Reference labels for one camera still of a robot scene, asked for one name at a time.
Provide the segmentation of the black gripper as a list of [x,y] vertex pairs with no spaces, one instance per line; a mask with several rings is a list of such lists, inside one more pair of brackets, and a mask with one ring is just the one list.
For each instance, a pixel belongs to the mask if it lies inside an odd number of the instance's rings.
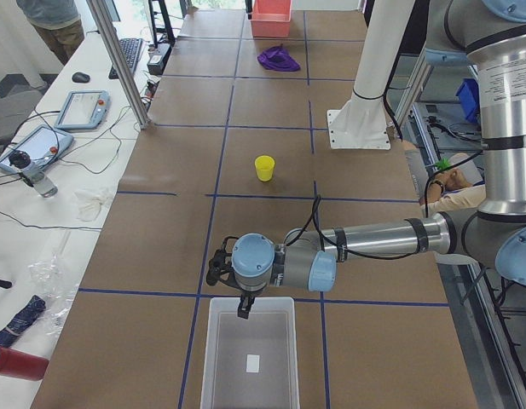
[[[236,236],[227,236],[223,239],[221,246],[216,249],[214,256],[209,261],[208,272],[205,276],[206,284],[215,286],[218,282],[226,286],[237,286],[232,267],[232,253],[227,251],[227,244],[230,239],[237,240]],[[241,319],[248,319],[251,307],[254,303],[254,297],[242,294],[237,308],[237,316]]]

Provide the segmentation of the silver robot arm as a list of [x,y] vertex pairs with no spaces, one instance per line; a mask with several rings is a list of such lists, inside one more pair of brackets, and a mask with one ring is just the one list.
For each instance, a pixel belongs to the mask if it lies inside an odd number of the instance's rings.
[[240,293],[239,317],[271,285],[331,290],[338,264],[353,257],[462,254],[526,285],[526,1],[431,2],[425,57],[477,67],[485,200],[422,219],[295,229],[282,244],[259,233],[229,236],[206,281]]

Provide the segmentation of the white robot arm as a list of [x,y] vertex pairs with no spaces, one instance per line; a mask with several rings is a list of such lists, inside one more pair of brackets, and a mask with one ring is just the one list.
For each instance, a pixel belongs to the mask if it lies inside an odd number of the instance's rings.
[[427,1],[362,1],[367,35],[352,96],[360,101],[384,98],[394,76],[396,57],[418,55],[426,40]]

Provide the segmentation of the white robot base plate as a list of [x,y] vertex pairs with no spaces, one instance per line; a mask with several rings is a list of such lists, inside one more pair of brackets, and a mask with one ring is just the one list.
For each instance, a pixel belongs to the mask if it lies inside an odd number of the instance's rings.
[[390,150],[383,98],[353,95],[341,109],[327,111],[331,149]]

